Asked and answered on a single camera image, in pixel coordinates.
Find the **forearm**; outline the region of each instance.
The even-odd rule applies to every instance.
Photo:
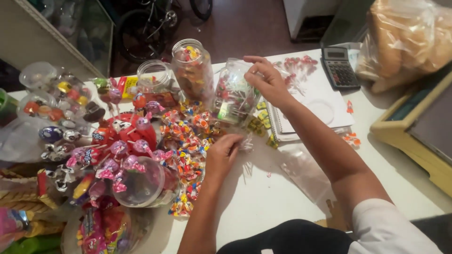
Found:
[[[290,99],[281,111],[330,180],[348,219],[362,200],[382,198],[391,202],[380,181],[354,149],[308,108]]]
[[[214,254],[217,251],[215,212],[220,184],[205,179],[188,220],[178,254]]]

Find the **bicycle wheel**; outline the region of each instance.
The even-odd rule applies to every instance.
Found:
[[[195,15],[202,20],[208,20],[212,14],[212,0],[190,0],[190,5]]]
[[[150,11],[136,9],[121,17],[115,33],[119,53],[129,62],[141,64],[147,60],[158,59],[165,49],[165,31],[157,30],[160,23],[153,16],[147,23]]]

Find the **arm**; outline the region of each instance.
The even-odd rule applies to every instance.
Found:
[[[380,181],[359,155],[309,109],[287,91],[279,72],[263,57],[246,56],[254,62],[245,79],[287,117],[297,135],[325,172],[344,212],[351,222],[352,212],[361,201],[380,198],[392,202]],[[260,72],[262,80],[254,75]]]
[[[177,254],[214,254],[217,252],[215,214],[224,178],[237,156],[236,145],[243,136],[229,134],[207,150],[206,175],[185,228]]]

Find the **white sleeve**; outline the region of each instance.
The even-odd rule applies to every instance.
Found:
[[[368,199],[353,209],[357,241],[348,254],[441,254],[438,247],[391,203]]]

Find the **calculator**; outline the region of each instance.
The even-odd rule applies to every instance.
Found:
[[[322,47],[322,66],[334,90],[359,89],[355,72],[343,47]]]

